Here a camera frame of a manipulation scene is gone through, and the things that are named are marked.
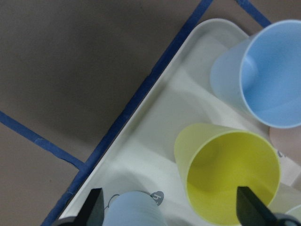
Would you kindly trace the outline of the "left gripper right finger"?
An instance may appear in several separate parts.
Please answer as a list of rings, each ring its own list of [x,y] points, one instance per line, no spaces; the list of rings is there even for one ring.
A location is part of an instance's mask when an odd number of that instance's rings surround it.
[[[237,188],[237,218],[243,226],[299,226],[301,222],[287,214],[274,214],[247,186]]]

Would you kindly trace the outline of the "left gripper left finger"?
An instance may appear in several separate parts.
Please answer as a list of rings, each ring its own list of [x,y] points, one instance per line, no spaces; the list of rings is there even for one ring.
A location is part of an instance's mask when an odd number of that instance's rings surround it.
[[[103,189],[92,189],[75,217],[56,220],[53,226],[102,226],[104,220]]]

